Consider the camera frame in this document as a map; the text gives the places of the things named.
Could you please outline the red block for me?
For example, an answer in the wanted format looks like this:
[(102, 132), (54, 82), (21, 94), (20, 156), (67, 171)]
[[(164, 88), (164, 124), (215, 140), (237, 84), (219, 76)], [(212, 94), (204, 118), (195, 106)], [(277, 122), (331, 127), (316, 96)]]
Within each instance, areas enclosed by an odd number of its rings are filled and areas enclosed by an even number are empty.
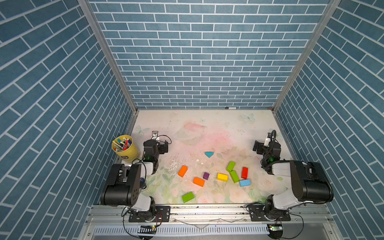
[(242, 168), (241, 178), (244, 179), (244, 180), (246, 180), (248, 178), (248, 168), (247, 167), (243, 167)]

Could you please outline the orange block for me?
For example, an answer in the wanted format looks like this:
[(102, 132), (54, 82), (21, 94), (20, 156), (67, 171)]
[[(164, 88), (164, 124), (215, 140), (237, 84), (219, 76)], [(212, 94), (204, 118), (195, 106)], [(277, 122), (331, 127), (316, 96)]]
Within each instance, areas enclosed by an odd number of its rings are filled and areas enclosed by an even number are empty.
[(203, 187), (205, 184), (205, 180), (195, 177), (193, 183), (199, 187)]
[(184, 175), (186, 174), (187, 170), (188, 170), (188, 167), (183, 165), (178, 172), (178, 176), (183, 178)]

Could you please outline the green block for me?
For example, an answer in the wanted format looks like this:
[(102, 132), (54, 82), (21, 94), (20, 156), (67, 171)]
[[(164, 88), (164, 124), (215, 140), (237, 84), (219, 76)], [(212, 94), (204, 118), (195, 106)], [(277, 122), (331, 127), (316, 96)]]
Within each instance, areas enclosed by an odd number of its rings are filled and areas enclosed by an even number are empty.
[(238, 183), (240, 181), (239, 176), (236, 173), (236, 171), (231, 171), (230, 176), (231, 176), (234, 183)]
[(227, 171), (228, 172), (231, 172), (233, 171), (234, 167), (235, 167), (236, 163), (233, 162), (233, 161), (230, 161), (230, 163), (228, 164), (228, 167), (227, 167)]
[(193, 192), (189, 192), (187, 194), (184, 194), (182, 196), (183, 203), (187, 203), (195, 198), (195, 195)]

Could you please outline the yellow block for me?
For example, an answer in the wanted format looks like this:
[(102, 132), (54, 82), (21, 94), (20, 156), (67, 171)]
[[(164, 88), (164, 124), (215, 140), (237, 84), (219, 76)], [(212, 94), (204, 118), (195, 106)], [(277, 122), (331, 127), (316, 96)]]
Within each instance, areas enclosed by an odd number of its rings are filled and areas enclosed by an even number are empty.
[(228, 181), (228, 175), (218, 173), (217, 180), (227, 182)]

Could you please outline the teal triangle block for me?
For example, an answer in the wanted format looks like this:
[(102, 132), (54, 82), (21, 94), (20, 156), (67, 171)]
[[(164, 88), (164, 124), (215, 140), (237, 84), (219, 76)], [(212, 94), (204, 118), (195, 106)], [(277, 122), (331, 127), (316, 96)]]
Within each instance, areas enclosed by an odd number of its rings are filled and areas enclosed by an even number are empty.
[(211, 158), (211, 157), (214, 155), (214, 152), (205, 152), (205, 155), (206, 155), (208, 158)]

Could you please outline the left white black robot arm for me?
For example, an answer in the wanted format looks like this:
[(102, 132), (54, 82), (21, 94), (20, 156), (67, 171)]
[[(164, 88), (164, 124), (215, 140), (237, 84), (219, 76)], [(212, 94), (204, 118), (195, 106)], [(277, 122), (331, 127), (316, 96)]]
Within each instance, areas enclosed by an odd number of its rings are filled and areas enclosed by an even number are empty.
[(114, 164), (101, 193), (101, 205), (126, 207), (122, 217), (129, 217), (130, 223), (169, 221), (170, 207), (159, 207), (153, 197), (141, 193), (147, 187), (146, 178), (156, 173), (159, 155), (168, 152), (171, 141), (156, 139), (144, 142), (144, 155), (132, 161), (131, 165)]

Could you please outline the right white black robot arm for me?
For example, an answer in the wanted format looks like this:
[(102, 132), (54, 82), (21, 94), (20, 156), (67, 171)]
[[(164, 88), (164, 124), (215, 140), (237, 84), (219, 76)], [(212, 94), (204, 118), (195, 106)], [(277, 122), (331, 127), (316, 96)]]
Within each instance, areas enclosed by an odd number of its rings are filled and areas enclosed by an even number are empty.
[(291, 188), (267, 197), (263, 209), (266, 219), (274, 221), (284, 217), (290, 209), (300, 205), (320, 205), (333, 200), (334, 191), (321, 164), (281, 160), (281, 145), (274, 137), (267, 145), (255, 141), (253, 151), (263, 156), (261, 167), (269, 175), (291, 179)]

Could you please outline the yellow pen cup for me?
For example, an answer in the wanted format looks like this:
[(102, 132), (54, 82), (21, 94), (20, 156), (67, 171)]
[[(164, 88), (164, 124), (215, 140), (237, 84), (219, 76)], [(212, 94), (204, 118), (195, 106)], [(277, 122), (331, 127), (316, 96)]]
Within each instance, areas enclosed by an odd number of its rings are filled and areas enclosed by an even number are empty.
[(122, 135), (113, 140), (112, 149), (126, 163), (131, 163), (140, 155), (139, 148), (129, 135)]

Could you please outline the light blue block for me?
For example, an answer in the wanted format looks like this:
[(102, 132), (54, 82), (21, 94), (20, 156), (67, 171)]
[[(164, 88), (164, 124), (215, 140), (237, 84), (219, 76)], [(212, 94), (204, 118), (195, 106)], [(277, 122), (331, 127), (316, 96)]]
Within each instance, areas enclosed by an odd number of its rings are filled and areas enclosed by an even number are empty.
[(241, 180), (241, 181), (239, 181), (239, 185), (240, 185), (240, 187), (250, 186), (251, 185), (251, 180), (250, 179)]

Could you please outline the green block front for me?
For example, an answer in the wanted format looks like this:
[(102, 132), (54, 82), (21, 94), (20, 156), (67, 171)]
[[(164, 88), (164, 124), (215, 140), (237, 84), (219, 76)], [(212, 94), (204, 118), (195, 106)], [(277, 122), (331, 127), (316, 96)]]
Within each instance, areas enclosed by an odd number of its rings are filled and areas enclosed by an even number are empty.
[(184, 194), (182, 196), (183, 203), (187, 203), (195, 198), (195, 195), (193, 192), (189, 192), (187, 194)]

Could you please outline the purple cube block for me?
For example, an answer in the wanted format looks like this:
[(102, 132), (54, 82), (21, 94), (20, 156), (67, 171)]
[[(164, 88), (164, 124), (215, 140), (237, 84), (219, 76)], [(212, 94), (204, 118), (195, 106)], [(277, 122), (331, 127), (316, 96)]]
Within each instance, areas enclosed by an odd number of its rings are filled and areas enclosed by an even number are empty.
[(210, 174), (207, 173), (207, 172), (205, 172), (204, 175), (203, 175), (203, 179), (204, 179), (204, 180), (208, 180), (208, 179), (209, 179), (209, 176), (210, 176)]

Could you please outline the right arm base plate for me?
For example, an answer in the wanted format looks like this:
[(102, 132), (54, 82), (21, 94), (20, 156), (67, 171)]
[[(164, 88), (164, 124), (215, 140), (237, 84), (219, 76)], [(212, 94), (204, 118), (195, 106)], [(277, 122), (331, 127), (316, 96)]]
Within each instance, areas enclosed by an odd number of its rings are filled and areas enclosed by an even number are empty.
[(247, 205), (246, 210), (252, 222), (289, 222), (291, 220), (288, 211), (269, 209), (268, 206), (259, 203)]

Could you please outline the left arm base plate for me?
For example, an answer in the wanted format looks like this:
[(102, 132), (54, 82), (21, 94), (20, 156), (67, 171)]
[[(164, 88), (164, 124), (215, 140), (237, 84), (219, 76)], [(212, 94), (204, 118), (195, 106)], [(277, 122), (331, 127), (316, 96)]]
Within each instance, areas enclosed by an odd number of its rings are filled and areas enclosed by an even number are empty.
[(146, 212), (131, 211), (129, 223), (155, 223), (169, 222), (171, 207), (170, 206), (153, 206)]

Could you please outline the aluminium front rail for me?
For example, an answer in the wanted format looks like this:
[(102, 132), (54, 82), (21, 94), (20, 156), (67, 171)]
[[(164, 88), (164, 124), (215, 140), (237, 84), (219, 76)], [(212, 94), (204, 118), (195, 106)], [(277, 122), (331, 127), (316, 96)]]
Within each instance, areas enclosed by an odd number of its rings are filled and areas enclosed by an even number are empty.
[(262, 221), (245, 204), (160, 205), (164, 220), (130, 223), (122, 207), (95, 205), (81, 240), (340, 240), (324, 205), (290, 210), (290, 220)]

